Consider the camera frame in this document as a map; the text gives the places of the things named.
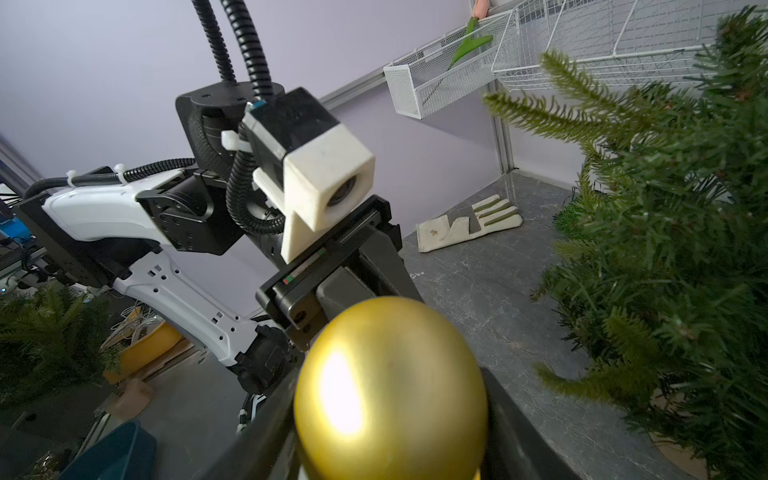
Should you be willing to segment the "matte gold ball ornament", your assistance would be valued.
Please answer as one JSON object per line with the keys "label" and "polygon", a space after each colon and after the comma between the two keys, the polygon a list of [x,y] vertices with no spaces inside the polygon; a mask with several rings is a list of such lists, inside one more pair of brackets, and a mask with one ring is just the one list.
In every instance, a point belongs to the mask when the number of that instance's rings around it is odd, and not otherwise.
{"label": "matte gold ball ornament", "polygon": [[477,479],[488,437],[481,369],[425,303],[358,303],[319,334],[294,395],[311,479]]}

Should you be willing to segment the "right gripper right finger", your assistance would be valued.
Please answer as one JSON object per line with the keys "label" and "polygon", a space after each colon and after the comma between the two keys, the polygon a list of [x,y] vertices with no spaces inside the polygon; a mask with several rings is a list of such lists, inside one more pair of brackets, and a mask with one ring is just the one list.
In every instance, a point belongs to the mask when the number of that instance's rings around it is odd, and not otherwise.
{"label": "right gripper right finger", "polygon": [[482,479],[577,480],[579,475],[545,441],[504,387],[481,368],[488,399],[488,438]]}

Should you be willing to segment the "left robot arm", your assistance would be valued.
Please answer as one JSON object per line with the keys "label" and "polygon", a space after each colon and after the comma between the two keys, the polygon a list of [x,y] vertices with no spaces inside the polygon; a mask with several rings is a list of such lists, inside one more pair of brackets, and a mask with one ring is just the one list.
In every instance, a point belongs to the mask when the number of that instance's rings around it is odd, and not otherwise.
{"label": "left robot arm", "polygon": [[[380,296],[418,299],[373,153],[311,93],[270,75],[247,5],[223,10],[248,80],[236,79],[212,6],[194,5],[220,79],[176,111],[189,158],[32,184],[15,213],[74,281],[158,312],[248,393],[267,395],[319,332]],[[184,274],[175,251],[221,255],[250,239],[277,273],[242,316]]]}

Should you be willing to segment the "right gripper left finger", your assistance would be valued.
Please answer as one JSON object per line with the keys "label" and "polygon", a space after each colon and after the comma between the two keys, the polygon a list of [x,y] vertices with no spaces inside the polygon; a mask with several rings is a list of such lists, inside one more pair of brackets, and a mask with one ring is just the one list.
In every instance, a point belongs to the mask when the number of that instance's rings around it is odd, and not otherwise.
{"label": "right gripper left finger", "polygon": [[267,479],[293,428],[294,368],[262,403],[255,419],[202,475],[202,479]]}

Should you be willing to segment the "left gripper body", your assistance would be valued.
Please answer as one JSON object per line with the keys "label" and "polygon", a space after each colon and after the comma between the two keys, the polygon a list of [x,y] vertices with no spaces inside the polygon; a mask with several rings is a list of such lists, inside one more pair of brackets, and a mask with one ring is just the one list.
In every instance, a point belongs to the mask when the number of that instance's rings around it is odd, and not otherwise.
{"label": "left gripper body", "polygon": [[299,350],[308,350],[334,319],[325,316],[316,298],[318,285],[339,267],[349,268],[365,283],[359,248],[375,229],[387,234],[399,253],[401,230],[391,218],[388,201],[378,195],[369,197],[256,291],[265,313]]}

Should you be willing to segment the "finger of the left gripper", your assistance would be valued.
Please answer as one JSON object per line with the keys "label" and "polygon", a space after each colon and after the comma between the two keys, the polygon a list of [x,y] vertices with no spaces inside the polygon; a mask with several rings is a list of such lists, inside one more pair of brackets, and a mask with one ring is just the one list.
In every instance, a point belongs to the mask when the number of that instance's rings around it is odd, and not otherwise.
{"label": "finger of the left gripper", "polygon": [[335,318],[375,293],[347,267],[339,267],[316,289],[316,298],[327,318]]}
{"label": "finger of the left gripper", "polygon": [[360,246],[365,283],[376,296],[399,296],[423,301],[389,236],[375,229]]}

